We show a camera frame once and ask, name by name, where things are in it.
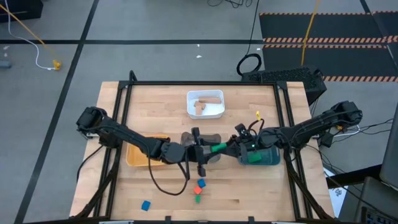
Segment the yellow tray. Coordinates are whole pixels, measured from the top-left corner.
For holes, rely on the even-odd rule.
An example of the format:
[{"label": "yellow tray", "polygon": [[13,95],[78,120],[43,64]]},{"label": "yellow tray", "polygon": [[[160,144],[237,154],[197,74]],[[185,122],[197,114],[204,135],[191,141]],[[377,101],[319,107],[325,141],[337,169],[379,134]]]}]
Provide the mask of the yellow tray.
[{"label": "yellow tray", "polygon": [[[168,136],[164,134],[158,134],[153,136],[146,136],[146,137],[153,137],[153,138],[168,138]],[[148,166],[148,157],[139,150],[139,148],[133,144],[127,145],[127,156],[126,162],[129,166]],[[151,160],[151,166],[160,166],[166,165],[161,161]]]}]

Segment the wooden block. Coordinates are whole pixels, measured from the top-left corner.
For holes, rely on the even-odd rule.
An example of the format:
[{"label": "wooden block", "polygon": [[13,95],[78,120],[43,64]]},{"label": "wooden block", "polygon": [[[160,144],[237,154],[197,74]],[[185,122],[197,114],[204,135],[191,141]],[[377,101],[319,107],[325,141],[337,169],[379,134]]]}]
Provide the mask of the wooden block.
[{"label": "wooden block", "polygon": [[202,110],[206,108],[206,103],[200,103],[199,101],[196,101],[194,106],[200,106]]},{"label": "wooden block", "polygon": [[221,99],[218,97],[199,97],[200,103],[221,103]]},{"label": "wooden block", "polygon": [[195,107],[195,109],[196,109],[197,115],[201,115],[201,106],[198,105]]}]

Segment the white bowl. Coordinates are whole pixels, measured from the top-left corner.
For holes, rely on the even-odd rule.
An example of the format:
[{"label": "white bowl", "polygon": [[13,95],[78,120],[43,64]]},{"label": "white bowl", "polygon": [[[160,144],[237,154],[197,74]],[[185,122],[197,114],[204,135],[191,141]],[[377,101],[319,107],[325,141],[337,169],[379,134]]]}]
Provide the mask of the white bowl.
[{"label": "white bowl", "polygon": [[[201,112],[201,115],[196,115],[195,102],[199,100],[199,97],[215,97],[220,98],[221,103],[206,103],[205,109]],[[220,118],[225,111],[224,105],[224,93],[221,90],[198,90],[189,91],[187,93],[187,112],[189,117],[192,119],[211,119]]]}]

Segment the gray floor tile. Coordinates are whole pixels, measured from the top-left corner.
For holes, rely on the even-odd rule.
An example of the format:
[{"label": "gray floor tile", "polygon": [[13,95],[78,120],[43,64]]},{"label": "gray floor tile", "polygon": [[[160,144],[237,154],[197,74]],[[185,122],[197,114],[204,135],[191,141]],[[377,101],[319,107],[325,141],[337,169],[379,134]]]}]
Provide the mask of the gray floor tile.
[{"label": "gray floor tile", "polygon": [[[335,103],[350,100],[363,111],[359,126],[382,123],[394,117],[398,98],[398,83],[378,82],[326,82],[328,90],[320,97],[315,114],[327,110]],[[367,130],[369,133],[389,129],[390,124]],[[321,148],[334,166],[346,172],[380,164],[384,157],[389,133],[357,134]]]},{"label": "gray floor tile", "polygon": [[[93,0],[46,0],[43,4],[40,19],[23,21],[33,33],[41,39],[80,39]],[[11,32],[34,39],[18,22],[11,22]],[[14,39],[8,33],[7,23],[0,24],[0,39]]]},{"label": "gray floor tile", "polygon": [[371,11],[398,11],[396,0],[366,0]]},{"label": "gray floor tile", "polygon": [[[0,217],[14,222],[37,156],[57,104],[75,52],[75,45],[51,46],[63,56],[59,72],[35,66],[31,45],[0,45],[0,60],[10,60],[10,69],[0,69]],[[41,47],[39,63],[50,66],[52,58]]]},{"label": "gray floor tile", "polygon": [[[256,1],[234,9],[227,2],[210,7],[196,0],[101,0],[87,39],[249,39],[255,9]],[[253,39],[261,39],[258,16]]]},{"label": "gray floor tile", "polygon": [[[237,81],[240,76],[236,74],[235,65],[246,53],[247,47],[84,46],[25,222],[68,217],[75,193],[76,171],[86,146],[86,141],[76,132],[75,122],[87,106],[96,104],[101,82],[127,80],[130,69],[135,71],[139,80]],[[257,51],[258,47],[261,46],[253,46],[252,52]],[[254,66],[251,62],[246,64],[246,68]]]},{"label": "gray floor tile", "polygon": [[[264,12],[313,12],[317,0],[262,0]],[[322,0],[317,12],[364,12],[360,1]]]}]

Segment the brown object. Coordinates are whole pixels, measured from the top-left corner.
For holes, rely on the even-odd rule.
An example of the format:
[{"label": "brown object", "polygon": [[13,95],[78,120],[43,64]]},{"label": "brown object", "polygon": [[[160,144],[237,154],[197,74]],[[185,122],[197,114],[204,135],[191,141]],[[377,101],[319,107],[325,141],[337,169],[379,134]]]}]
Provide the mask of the brown object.
[{"label": "brown object", "polygon": [[204,110],[206,108],[206,103],[200,103],[199,101],[196,101],[194,106],[199,106],[202,110]]},{"label": "brown object", "polygon": [[221,103],[221,99],[218,97],[199,97],[200,103]]},{"label": "brown object", "polygon": [[[302,83],[287,83],[295,123],[310,119],[307,98]],[[103,82],[97,107],[103,108],[112,117],[118,82]],[[224,116],[219,119],[196,120],[187,114],[187,93],[190,90],[222,90],[228,102]],[[121,100],[118,122],[121,122]],[[284,96],[280,91],[285,124],[287,115]],[[248,126],[260,111],[266,127],[279,126],[275,106],[274,89],[271,86],[161,86],[137,85],[132,89],[131,104],[127,115],[127,126],[142,134],[166,134],[174,142],[192,127],[199,127],[201,134],[218,133],[221,142],[226,142],[234,127],[243,123]],[[147,167],[129,167],[126,163],[126,143],[121,153],[119,174],[114,195],[113,220],[164,220],[171,215],[173,220],[247,221],[253,216],[256,221],[295,220],[285,162],[277,166],[242,166],[238,160],[221,156],[214,164],[205,165],[206,188],[203,200],[196,204],[192,189],[197,185],[197,165],[191,163],[191,180],[187,189],[179,196],[160,192],[152,182]],[[317,148],[317,142],[309,145]],[[98,148],[98,138],[89,140],[85,157]],[[105,150],[98,152],[81,169],[70,215],[76,215],[91,199],[98,188]],[[319,153],[309,147],[301,150],[307,186],[317,202],[333,216],[328,187],[323,174]],[[152,168],[159,185],[169,192],[178,192],[184,179],[178,165]],[[297,188],[300,213],[303,215],[303,197]],[[141,210],[143,200],[151,201],[148,212]],[[105,191],[100,215],[105,214],[108,190]]]},{"label": "brown object", "polygon": [[195,106],[196,115],[201,115],[201,110],[202,110],[202,108],[200,105]]}]

